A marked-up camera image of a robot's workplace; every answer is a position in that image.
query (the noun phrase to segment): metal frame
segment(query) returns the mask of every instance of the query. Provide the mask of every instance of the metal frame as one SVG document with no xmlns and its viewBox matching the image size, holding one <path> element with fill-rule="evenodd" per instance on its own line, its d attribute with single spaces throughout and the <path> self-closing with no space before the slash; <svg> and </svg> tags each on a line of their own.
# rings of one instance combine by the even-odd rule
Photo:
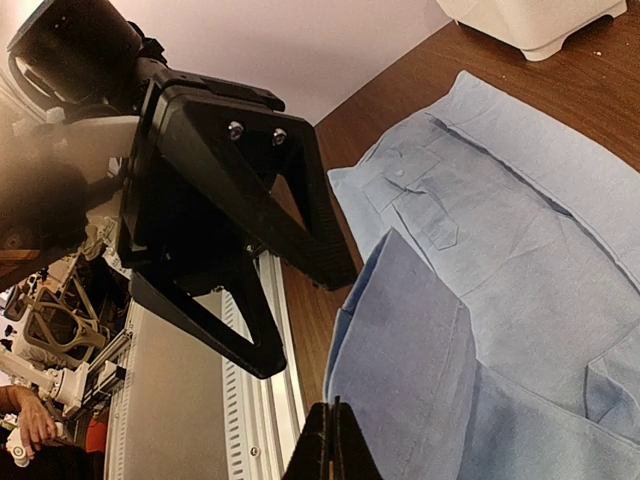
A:
<svg viewBox="0 0 640 480">
<path fill-rule="evenodd" d="M 283 338 L 288 368 L 269 380 L 260 381 L 233 362 L 222 362 L 230 480 L 281 478 L 305 421 L 280 260 L 264 253 L 259 259 L 259 267 L 265 296 Z M 105 470 L 107 480 L 125 480 L 127 415 L 130 413 L 129 399 L 136 375 L 135 358 L 140 333 L 140 323 L 136 319 L 144 311 L 140 305 L 132 304 L 126 327 L 131 334 L 131 341 L 129 348 L 125 347 L 117 358 L 118 365 L 127 369 L 127 376 L 124 387 L 111 399 Z M 240 335 L 248 336 L 246 324 L 233 297 L 226 292 L 223 292 L 222 319 Z"/>
<path fill-rule="evenodd" d="M 230 361 L 223 363 L 227 466 L 230 480 L 282 478 L 305 422 L 280 259 L 260 256 L 259 276 L 283 340 L 288 368 L 260 381 Z M 248 330 L 233 297 L 223 293 L 224 322 Z"/>
<path fill-rule="evenodd" d="M 101 328 L 93 306 L 91 305 L 91 302 L 89 302 L 86 292 L 84 291 L 84 288 L 76 274 L 74 274 L 72 278 L 76 284 L 78 294 L 85 304 L 85 308 L 89 310 L 89 314 L 92 318 L 87 319 L 76 315 L 69 309 L 66 303 L 64 303 L 63 299 L 57 299 L 51 290 L 46 287 L 41 287 L 35 300 L 30 301 L 32 309 L 27 317 L 23 329 L 24 338 L 27 343 L 52 352 L 64 358 L 70 366 L 77 368 L 83 362 L 87 362 L 96 349 L 101 350 L 105 347 L 109 342 L 109 332 L 106 328 Z M 48 295 L 54 301 L 43 301 L 42 298 L 45 295 Z M 43 313 L 48 309 L 63 312 L 70 321 L 74 321 L 77 324 L 78 332 L 71 342 L 61 344 L 55 339 L 51 333 L 48 322 L 43 316 Z M 45 336 L 45 340 L 37 339 L 31 335 L 31 328 L 34 324 L 40 327 L 40 331 Z M 76 347 L 87 347 L 87 351 L 83 358 L 76 359 L 69 355 L 69 352 Z"/>
</svg>

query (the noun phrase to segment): white appliance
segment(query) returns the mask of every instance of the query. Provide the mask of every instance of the white appliance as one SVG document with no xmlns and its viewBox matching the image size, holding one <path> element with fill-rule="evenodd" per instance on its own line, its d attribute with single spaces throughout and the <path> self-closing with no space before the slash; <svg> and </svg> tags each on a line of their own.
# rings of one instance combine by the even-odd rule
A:
<svg viewBox="0 0 640 480">
<path fill-rule="evenodd" d="M 626 0 L 438 0 L 454 20 L 540 61 L 562 49 L 569 35 L 605 15 L 627 11 Z"/>
</svg>

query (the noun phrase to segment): wooden table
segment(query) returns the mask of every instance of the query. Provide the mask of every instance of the wooden table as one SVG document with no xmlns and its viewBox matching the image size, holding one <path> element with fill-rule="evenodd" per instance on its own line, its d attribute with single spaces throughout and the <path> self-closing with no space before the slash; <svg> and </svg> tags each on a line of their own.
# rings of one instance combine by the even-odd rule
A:
<svg viewBox="0 0 640 480">
<path fill-rule="evenodd" d="M 355 164 L 385 130 L 447 93 L 461 70 L 555 117 L 640 169 L 640 4 L 635 2 L 615 22 L 601 19 L 576 33 L 562 52 L 541 63 L 526 62 L 518 50 L 470 28 L 447 25 L 318 125 L 325 168 Z M 360 268 L 362 260 L 341 212 L 339 216 Z M 315 289 L 288 267 L 284 275 L 298 368 L 311 406 L 322 399 L 334 318 L 349 289 Z"/>
</svg>

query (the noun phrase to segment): white plastic part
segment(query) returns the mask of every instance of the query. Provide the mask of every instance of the white plastic part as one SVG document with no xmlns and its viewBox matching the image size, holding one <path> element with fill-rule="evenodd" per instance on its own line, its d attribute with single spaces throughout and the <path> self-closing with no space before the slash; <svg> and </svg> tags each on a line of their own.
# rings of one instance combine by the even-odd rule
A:
<svg viewBox="0 0 640 480">
<path fill-rule="evenodd" d="M 108 167 L 111 157 L 131 154 L 139 122 L 135 116 L 81 120 L 57 125 L 51 140 L 58 143 L 56 153 L 65 160 L 104 159 Z"/>
<path fill-rule="evenodd" d="M 61 437 L 64 432 L 64 428 L 59 422 L 56 422 L 56 431 L 58 437 Z M 19 427 L 9 435 L 7 439 L 7 451 L 11 454 L 13 461 L 18 467 L 27 468 L 29 466 L 29 456 L 27 455 L 27 449 L 22 444 Z"/>
<path fill-rule="evenodd" d="M 627 11 L 626 0 L 470 0 L 469 10 L 460 8 L 460 0 L 438 3 L 454 20 L 513 45 L 534 62 L 560 51 L 569 35 L 594 20 Z"/>
<path fill-rule="evenodd" d="M 62 107 L 54 107 L 47 110 L 46 121 L 47 123 L 61 123 L 66 119 L 64 109 Z"/>
<path fill-rule="evenodd" d="M 89 364 L 81 363 L 74 371 L 65 368 L 60 373 L 62 379 L 59 388 L 55 389 L 52 397 L 56 402 L 64 405 L 62 414 L 68 418 L 80 410 L 82 406 Z"/>
<path fill-rule="evenodd" d="M 43 394 L 48 395 L 54 388 L 55 376 L 35 368 L 31 363 L 0 346 L 0 370 L 35 383 Z"/>
</svg>

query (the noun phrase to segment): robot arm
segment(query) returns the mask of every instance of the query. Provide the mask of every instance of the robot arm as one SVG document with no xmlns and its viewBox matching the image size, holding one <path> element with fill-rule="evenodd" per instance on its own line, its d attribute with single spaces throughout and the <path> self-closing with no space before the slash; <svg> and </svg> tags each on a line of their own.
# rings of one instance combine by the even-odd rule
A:
<svg viewBox="0 0 640 480">
<path fill-rule="evenodd" d="M 52 399 L 64 405 L 64 415 L 70 416 L 82 406 L 89 365 L 83 363 L 76 370 L 42 371 L 0 346 L 0 371 L 37 385 L 42 400 Z"/>
<path fill-rule="evenodd" d="M 253 253 L 267 248 L 330 289 L 356 276 L 313 128 L 284 115 L 266 90 L 171 70 L 160 44 L 107 0 L 45 2 L 9 50 L 20 88 L 42 108 L 62 109 L 68 126 L 45 132 L 50 143 L 31 163 L 2 167 L 7 182 L 33 164 L 16 184 L 33 192 L 25 178 L 47 177 L 52 186 L 36 182 L 36 199 L 22 199 L 29 208 L 16 202 L 24 189 L 0 198 L 0 234 L 13 232 L 5 250 L 38 252 L 0 275 L 0 290 L 77 247 L 85 212 L 123 186 L 118 253 L 133 269 L 134 299 L 255 376 L 284 369 Z M 104 116 L 113 118 L 86 120 Z M 90 183 L 74 163 L 106 164 L 107 155 L 128 157 L 123 185 Z M 278 176 L 302 225 L 271 196 Z M 233 295 L 252 341 L 193 298 L 216 288 Z"/>
</svg>

